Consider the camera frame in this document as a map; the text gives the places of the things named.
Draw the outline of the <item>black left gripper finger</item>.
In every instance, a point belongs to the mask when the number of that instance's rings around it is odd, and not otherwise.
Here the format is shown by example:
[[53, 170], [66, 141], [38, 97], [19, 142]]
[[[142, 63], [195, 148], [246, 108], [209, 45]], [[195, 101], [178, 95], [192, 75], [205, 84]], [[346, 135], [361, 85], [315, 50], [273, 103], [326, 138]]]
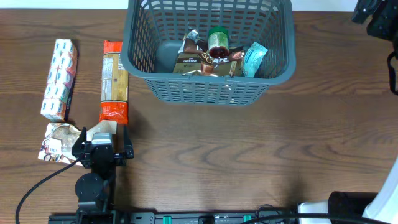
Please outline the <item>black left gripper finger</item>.
[[124, 151], [133, 152], [133, 145], [129, 137], [129, 131], [127, 126], [123, 127], [123, 141], [124, 141]]
[[74, 144], [74, 149], [81, 149], [83, 143], [86, 141], [86, 127], [83, 127], [78, 139]]

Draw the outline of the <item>snack bag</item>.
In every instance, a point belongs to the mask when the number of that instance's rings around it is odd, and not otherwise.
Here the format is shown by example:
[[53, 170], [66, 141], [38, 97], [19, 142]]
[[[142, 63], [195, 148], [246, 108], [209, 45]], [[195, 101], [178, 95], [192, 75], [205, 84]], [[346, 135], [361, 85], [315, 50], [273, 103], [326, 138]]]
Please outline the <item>snack bag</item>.
[[[103, 120], [86, 132], [86, 140], [92, 141], [97, 133], [116, 134], [117, 122]], [[72, 124], [49, 123], [44, 140], [38, 154], [38, 159], [71, 164], [76, 160], [72, 155], [72, 146], [80, 136], [81, 131]]]

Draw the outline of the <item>red spaghetti packet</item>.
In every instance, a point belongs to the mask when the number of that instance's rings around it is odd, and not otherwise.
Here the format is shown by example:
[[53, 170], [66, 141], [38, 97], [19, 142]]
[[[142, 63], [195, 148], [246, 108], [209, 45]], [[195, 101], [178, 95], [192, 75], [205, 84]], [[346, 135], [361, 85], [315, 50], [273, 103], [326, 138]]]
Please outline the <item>red spaghetti packet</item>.
[[129, 123], [129, 72], [121, 61], [121, 41], [104, 41], [99, 119]]

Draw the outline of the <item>tissue pack multipack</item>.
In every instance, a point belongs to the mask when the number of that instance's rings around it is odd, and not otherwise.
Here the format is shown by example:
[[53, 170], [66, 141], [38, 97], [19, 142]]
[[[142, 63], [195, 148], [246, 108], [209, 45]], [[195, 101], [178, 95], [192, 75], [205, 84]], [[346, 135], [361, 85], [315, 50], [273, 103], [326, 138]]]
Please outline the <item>tissue pack multipack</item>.
[[66, 122], [72, 101], [78, 51], [71, 39], [55, 41], [40, 114], [51, 122]]

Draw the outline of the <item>gold coffee bag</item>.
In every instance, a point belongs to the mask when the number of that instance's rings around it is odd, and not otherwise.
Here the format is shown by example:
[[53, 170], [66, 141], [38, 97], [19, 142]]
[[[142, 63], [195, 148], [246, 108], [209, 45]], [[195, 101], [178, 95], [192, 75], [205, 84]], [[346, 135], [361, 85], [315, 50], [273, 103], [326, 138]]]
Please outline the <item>gold coffee bag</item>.
[[231, 47], [225, 58], [213, 58], [208, 53], [208, 39], [199, 38], [192, 30], [184, 35], [178, 50], [174, 73], [211, 77], [238, 77], [242, 73], [245, 50], [242, 46]]

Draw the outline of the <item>teal wipes packet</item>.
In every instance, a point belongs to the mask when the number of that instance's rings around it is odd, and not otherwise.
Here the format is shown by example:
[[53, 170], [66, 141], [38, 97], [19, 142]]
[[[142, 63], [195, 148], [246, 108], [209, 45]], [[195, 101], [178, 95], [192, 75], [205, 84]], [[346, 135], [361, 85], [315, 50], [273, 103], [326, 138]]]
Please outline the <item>teal wipes packet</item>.
[[268, 49], [263, 45], [254, 42], [246, 51], [243, 62], [243, 75], [253, 78], [261, 66], [262, 60], [268, 53]]

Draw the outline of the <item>green lid jar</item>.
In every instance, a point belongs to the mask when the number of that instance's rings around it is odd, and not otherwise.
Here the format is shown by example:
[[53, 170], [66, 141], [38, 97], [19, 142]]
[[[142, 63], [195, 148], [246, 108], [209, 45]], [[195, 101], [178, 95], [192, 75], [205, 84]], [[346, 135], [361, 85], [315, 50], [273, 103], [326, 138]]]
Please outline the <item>green lid jar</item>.
[[208, 53], [213, 58], [229, 55], [229, 33], [222, 26], [213, 27], [208, 32]]

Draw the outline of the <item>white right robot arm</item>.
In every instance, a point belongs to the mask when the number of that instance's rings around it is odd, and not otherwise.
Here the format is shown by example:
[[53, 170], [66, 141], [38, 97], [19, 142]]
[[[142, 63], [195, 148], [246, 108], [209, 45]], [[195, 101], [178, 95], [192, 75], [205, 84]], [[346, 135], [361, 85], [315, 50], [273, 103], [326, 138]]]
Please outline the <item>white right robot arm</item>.
[[[391, 65], [397, 59], [397, 0], [358, 1], [351, 20], [362, 24], [371, 16], [367, 34], [392, 42], [393, 51], [387, 56], [389, 89], [397, 94], [397, 71]], [[378, 193], [332, 192], [329, 199], [304, 202], [298, 205], [298, 214], [313, 214], [313, 218], [299, 218], [299, 223], [369, 223], [375, 220], [397, 223], [397, 162]]]

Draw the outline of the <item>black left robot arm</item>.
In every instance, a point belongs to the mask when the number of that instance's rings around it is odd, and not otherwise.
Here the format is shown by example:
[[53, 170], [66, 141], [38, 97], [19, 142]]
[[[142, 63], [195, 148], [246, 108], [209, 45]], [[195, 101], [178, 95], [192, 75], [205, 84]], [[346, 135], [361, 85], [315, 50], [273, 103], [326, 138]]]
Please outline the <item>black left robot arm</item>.
[[78, 197], [77, 223], [129, 223], [130, 215], [114, 208], [116, 168], [134, 158], [132, 142], [123, 127], [123, 152], [114, 150], [111, 133], [95, 133], [87, 140], [86, 128], [72, 147], [72, 155], [91, 172], [81, 176], [75, 184]]

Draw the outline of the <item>grey plastic basket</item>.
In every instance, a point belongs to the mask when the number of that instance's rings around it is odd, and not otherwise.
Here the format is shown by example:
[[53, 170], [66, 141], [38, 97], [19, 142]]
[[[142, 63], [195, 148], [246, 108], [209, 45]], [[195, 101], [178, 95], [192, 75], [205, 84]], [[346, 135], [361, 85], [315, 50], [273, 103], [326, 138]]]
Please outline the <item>grey plastic basket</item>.
[[[201, 40], [222, 26], [233, 47], [258, 43], [267, 49], [256, 74], [220, 77], [174, 73], [183, 37]], [[130, 0], [121, 51], [124, 68], [144, 79], [153, 94], [171, 103], [248, 105], [270, 86], [286, 82], [296, 68], [292, 4], [289, 0]]]

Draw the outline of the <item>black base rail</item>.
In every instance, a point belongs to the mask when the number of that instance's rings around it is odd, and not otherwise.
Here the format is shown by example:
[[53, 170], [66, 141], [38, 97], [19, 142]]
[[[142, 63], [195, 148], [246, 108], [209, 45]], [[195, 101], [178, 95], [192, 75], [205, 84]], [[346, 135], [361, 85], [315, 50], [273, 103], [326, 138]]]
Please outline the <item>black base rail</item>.
[[153, 213], [136, 212], [121, 213], [116, 212], [110, 215], [97, 215], [89, 217], [84, 215], [79, 218], [77, 215], [52, 215], [48, 218], [48, 223], [79, 224], [79, 223], [120, 223], [120, 224], [225, 224], [243, 223], [255, 218], [262, 218], [269, 215], [280, 215], [281, 212], [261, 211], [238, 212], [238, 213]]

